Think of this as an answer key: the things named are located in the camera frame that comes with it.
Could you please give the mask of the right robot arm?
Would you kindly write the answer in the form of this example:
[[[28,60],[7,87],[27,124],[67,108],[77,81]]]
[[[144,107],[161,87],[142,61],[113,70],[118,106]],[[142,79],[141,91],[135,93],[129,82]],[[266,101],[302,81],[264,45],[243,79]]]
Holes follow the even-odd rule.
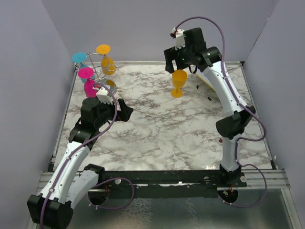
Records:
[[[185,69],[190,69],[192,65],[207,78],[221,102],[225,116],[216,122],[216,129],[223,141],[218,183],[222,187],[242,187],[245,179],[242,178],[244,174],[237,163],[239,144],[236,140],[243,134],[252,118],[251,113],[255,113],[255,108],[248,106],[240,97],[221,62],[219,49],[206,46],[201,28],[186,31],[173,29],[171,37],[175,39],[175,45],[164,50],[165,69],[172,75],[174,86],[171,96],[180,98],[183,95],[181,88],[187,79]]]

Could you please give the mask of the yellow wine glass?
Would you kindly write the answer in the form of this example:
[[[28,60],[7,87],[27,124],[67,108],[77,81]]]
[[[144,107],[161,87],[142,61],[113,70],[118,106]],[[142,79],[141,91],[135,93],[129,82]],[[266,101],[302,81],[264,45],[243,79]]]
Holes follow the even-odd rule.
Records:
[[[172,73],[173,89],[171,90],[171,96],[173,98],[180,98],[183,96],[181,88],[185,85],[187,80],[187,73],[184,70],[176,70]]]
[[[96,52],[103,56],[101,60],[102,72],[105,75],[113,75],[116,72],[116,66],[111,57],[107,54],[111,51],[111,47],[107,44],[101,44],[96,48]]]

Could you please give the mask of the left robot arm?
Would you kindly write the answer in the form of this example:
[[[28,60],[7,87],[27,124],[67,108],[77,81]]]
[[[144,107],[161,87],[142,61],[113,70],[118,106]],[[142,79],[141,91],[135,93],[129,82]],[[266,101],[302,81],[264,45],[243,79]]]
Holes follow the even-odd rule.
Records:
[[[123,99],[102,103],[97,97],[82,102],[81,116],[70,132],[65,154],[45,187],[27,201],[31,219],[40,228],[65,229],[69,225],[79,201],[90,188],[105,184],[104,168],[95,165],[75,178],[80,165],[90,153],[107,122],[127,122],[133,108]]]

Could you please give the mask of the pink wine glass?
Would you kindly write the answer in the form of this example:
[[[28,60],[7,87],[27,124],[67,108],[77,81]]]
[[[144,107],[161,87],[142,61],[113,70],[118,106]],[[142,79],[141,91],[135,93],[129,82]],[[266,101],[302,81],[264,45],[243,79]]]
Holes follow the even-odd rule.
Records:
[[[84,83],[84,92],[87,98],[93,98],[96,96],[97,90],[93,88],[95,80],[92,78],[94,76],[94,70],[90,67],[80,68],[78,71],[79,78]]]

